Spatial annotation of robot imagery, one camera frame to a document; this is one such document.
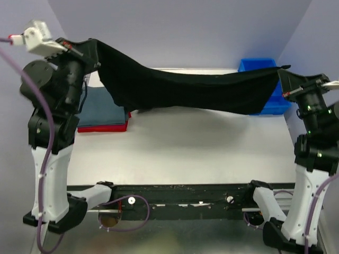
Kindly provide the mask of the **black floral print t-shirt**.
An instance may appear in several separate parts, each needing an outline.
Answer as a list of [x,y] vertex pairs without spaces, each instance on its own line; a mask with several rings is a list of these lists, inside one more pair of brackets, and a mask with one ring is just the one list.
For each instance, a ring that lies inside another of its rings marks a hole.
[[289,68],[285,65],[225,75],[177,74],[143,66],[99,40],[97,52],[101,83],[114,102],[130,112],[180,106],[258,114],[278,84],[278,70]]

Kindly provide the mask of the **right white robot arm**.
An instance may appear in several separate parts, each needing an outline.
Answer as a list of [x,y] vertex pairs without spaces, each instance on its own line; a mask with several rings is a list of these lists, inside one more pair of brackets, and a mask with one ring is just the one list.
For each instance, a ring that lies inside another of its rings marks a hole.
[[251,181],[244,193],[249,207],[260,209],[266,246],[292,253],[322,253],[317,228],[329,184],[338,178],[338,103],[326,105],[323,95],[338,89],[324,74],[302,76],[278,72],[285,100],[298,105],[305,134],[294,145],[296,181],[289,212],[284,214],[267,183]]

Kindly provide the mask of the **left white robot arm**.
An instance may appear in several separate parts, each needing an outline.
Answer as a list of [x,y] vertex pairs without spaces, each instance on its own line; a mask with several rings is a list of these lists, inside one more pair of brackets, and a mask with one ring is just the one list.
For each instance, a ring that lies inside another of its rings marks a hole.
[[86,99],[86,75],[98,70],[97,41],[57,42],[65,52],[35,60],[23,68],[21,94],[33,105],[28,121],[28,142],[35,163],[35,198],[25,224],[47,224],[63,234],[78,226],[86,213],[103,205],[114,208],[118,197],[112,182],[98,182],[88,189],[68,192],[67,173]]

